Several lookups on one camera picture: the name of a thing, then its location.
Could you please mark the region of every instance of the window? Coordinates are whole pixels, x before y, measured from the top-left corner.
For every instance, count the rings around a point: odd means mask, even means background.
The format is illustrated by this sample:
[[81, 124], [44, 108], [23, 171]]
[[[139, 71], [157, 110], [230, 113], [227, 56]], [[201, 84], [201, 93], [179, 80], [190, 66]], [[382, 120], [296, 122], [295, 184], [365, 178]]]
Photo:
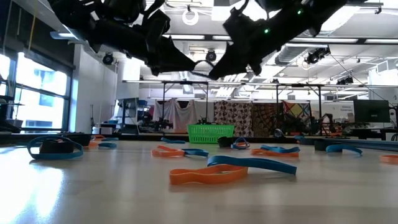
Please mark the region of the window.
[[10, 59], [0, 55], [0, 95], [5, 96], [7, 90], [7, 79], [10, 72]]
[[22, 120], [22, 128], [62, 128], [64, 99], [36, 91], [16, 88], [14, 119]]
[[18, 54], [17, 83], [39, 90], [47, 90], [58, 95], [65, 95], [67, 90], [67, 75], [54, 71], [46, 66]]

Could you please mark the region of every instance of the black robotic arm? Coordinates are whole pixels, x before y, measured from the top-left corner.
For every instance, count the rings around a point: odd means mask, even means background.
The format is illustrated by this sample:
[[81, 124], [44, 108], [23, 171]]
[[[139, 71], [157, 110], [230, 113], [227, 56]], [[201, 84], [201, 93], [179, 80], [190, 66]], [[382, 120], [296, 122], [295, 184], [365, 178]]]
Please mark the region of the black robotic arm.
[[[87, 40], [98, 52], [107, 45], [128, 57], [138, 58], [152, 70], [160, 72], [192, 71], [195, 62], [181, 53], [171, 38], [163, 36], [170, 28], [170, 18], [158, 8], [156, 0], [145, 11], [145, 0], [49, 0], [61, 23], [80, 40]], [[131, 24], [144, 15], [141, 25]]]

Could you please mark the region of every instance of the wall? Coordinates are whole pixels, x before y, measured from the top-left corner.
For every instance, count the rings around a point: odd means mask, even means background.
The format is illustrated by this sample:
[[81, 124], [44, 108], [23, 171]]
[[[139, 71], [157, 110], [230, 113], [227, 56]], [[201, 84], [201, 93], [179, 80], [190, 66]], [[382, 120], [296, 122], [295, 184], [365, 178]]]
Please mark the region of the wall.
[[91, 133], [90, 105], [94, 105], [95, 123], [112, 117], [118, 76], [88, 55], [81, 45], [75, 46], [74, 64], [69, 130]]

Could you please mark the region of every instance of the security camera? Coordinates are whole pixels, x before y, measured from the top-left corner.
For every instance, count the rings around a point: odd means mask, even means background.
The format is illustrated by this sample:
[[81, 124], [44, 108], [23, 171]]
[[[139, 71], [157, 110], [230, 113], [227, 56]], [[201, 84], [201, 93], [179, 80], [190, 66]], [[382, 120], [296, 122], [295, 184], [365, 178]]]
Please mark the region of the security camera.
[[105, 54], [104, 58], [102, 59], [102, 62], [103, 62], [105, 65], [112, 65], [113, 60], [114, 60], [114, 58], [113, 58], [113, 53], [112, 53], [112, 52], [107, 52], [107, 53]]
[[217, 59], [216, 52], [214, 50], [209, 50], [206, 54], [206, 60], [214, 62]]

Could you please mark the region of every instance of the black object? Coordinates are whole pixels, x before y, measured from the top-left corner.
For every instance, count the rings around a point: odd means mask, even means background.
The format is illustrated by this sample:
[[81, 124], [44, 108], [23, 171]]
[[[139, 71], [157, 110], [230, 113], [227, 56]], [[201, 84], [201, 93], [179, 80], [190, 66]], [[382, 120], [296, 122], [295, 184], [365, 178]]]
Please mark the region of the black object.
[[233, 8], [231, 16], [223, 24], [233, 45], [227, 44], [225, 54], [209, 73], [209, 77], [216, 80], [226, 75], [245, 73], [247, 65], [259, 75], [265, 56], [306, 30], [313, 36], [318, 35], [322, 24], [343, 7], [347, 0], [311, 0], [304, 5], [301, 2], [257, 0], [267, 12], [281, 9], [274, 17], [257, 21], [252, 21], [243, 14], [246, 2], [242, 9]]
[[386, 100], [354, 100], [355, 122], [389, 123], [389, 103]]
[[316, 139], [312, 139], [312, 138], [302, 138], [302, 139], [299, 139], [298, 141], [300, 142], [300, 145], [313, 146], [313, 145], [315, 145], [315, 140]]
[[314, 145], [315, 145], [315, 150], [316, 151], [325, 151], [326, 152], [326, 147], [335, 145], [335, 144], [340, 144], [338, 142], [327, 142], [324, 139], [317, 139], [314, 140]]
[[44, 140], [39, 153], [73, 153], [74, 148], [74, 142]]
[[316, 64], [329, 54], [331, 54], [329, 46], [326, 48], [318, 48], [313, 52], [309, 52], [307, 58], [304, 61], [307, 64]]
[[374, 11], [375, 15], [378, 15], [378, 14], [380, 14], [381, 12], [382, 12], [381, 6], [379, 6], [379, 7], [377, 8], [377, 10]]
[[89, 134], [67, 134], [62, 137], [68, 138], [75, 143], [81, 144], [82, 146], [88, 146], [91, 141], [91, 135]]
[[[61, 23], [79, 40], [87, 40], [96, 53], [102, 45], [118, 49], [144, 61], [156, 76], [192, 71], [195, 62], [174, 46], [171, 37], [163, 36], [170, 29], [170, 18], [158, 10], [164, 2], [155, 0], [145, 11], [145, 0], [49, 0]], [[141, 25], [131, 27], [139, 14], [144, 16]]]
[[102, 59], [102, 62], [105, 65], [112, 65], [113, 63], [113, 53], [112, 52], [107, 52], [104, 56], [104, 58]]
[[217, 59], [216, 52], [214, 50], [209, 50], [206, 54], [206, 60], [214, 62]]
[[234, 143], [233, 138], [227, 138], [227, 137], [220, 137], [217, 139], [218, 145], [220, 148], [225, 149], [225, 148], [231, 148], [231, 145]]

